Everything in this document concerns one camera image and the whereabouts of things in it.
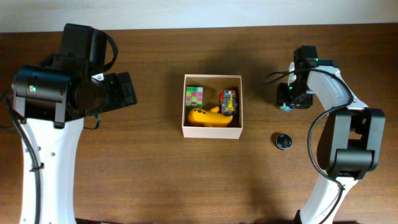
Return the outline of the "blue round ball toy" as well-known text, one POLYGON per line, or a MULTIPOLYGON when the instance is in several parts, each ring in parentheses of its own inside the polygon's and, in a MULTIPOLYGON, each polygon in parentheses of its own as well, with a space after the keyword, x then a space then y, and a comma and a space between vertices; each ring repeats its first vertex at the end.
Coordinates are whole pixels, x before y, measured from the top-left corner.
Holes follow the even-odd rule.
POLYGON ((292 108, 289 106, 280 106, 279 107, 282 111, 292 111, 292 108))

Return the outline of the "black round spinner toy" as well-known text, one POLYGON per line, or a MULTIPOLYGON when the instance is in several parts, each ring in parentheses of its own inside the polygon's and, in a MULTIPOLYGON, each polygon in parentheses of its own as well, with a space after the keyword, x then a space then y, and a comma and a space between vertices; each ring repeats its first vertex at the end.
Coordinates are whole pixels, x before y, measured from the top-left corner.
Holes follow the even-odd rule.
POLYGON ((293 140, 287 134, 279 134, 275 139, 275 144, 277 148, 279 148, 282 151, 285 151, 292 147, 293 140))

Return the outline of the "red grey toy truck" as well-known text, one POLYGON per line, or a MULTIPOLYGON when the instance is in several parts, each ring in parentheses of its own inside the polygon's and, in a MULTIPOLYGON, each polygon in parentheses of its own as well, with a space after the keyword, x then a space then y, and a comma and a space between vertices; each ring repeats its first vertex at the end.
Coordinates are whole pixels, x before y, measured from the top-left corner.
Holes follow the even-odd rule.
POLYGON ((221 90, 219 102, 221 104, 221 113, 223 115, 230 116, 238 113, 236 90, 221 90))

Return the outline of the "colourful puzzle cube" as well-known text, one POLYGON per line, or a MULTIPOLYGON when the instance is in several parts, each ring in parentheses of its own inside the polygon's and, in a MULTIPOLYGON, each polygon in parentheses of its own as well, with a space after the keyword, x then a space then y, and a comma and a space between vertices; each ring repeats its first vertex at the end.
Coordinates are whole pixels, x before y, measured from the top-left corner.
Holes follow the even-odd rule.
POLYGON ((185 91, 185 106, 188 108, 203 107, 203 87, 187 86, 185 91))

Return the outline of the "white cardboard box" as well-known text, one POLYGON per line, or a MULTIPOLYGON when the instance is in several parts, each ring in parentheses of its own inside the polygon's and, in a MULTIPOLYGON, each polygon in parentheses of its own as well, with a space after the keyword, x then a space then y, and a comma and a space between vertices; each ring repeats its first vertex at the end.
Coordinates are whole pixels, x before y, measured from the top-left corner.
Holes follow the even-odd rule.
POLYGON ((182 109, 182 131, 185 138, 217 138, 217 139, 239 139, 243 131, 243 91, 242 78, 240 75, 193 75, 186 74, 183 84, 183 109, 182 109), (210 110, 220 106, 219 94, 223 90, 234 90, 238 99, 237 115, 225 128, 211 128, 194 126, 188 122, 188 114, 191 110, 187 106, 187 87, 203 88, 203 108, 210 110))

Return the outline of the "orange rubber dinosaur toy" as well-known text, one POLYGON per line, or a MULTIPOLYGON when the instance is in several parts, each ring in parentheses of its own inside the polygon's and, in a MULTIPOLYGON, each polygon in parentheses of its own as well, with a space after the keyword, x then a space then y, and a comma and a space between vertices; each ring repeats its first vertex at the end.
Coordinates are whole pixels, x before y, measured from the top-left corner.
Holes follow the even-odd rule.
POLYGON ((209 128, 226 128, 233 120, 233 115, 219 113, 220 107, 216 106, 209 111, 203 108, 194 108, 188 114, 188 122, 193 126, 209 128))

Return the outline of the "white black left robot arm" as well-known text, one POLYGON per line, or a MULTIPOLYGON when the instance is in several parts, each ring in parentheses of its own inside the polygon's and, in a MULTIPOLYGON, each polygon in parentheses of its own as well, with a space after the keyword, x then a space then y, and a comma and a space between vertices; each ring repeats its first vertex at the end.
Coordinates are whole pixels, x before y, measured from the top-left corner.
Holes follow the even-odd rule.
POLYGON ((73 208, 75 158, 85 118, 135 105, 128 72, 111 72, 113 38, 90 26, 67 24, 60 51, 26 65, 6 99, 22 140, 21 223, 78 223, 73 208))

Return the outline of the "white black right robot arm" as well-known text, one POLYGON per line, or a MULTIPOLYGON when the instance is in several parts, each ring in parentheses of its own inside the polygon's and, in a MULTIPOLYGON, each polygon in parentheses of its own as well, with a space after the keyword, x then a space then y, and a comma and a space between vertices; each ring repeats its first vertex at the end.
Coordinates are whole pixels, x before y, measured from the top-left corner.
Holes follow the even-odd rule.
POLYGON ((324 108, 307 136, 308 155, 319 177, 294 221, 332 223, 351 188, 377 167, 386 117, 382 110, 363 103, 345 83, 337 64, 318 58, 314 46, 297 48, 283 74, 289 80, 277 89, 280 109, 307 109, 314 96, 324 108))

